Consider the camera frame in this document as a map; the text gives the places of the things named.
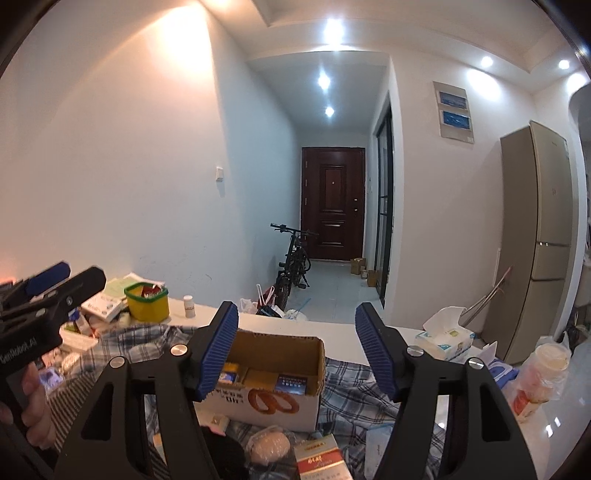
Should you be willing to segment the person's left hand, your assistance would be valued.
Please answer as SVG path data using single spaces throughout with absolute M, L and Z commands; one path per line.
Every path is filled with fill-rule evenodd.
M 41 450 L 52 448 L 56 440 L 56 431 L 45 389 L 34 363 L 29 364 L 24 370 L 21 387 L 27 398 L 27 406 L 21 419 L 26 426 L 28 442 Z

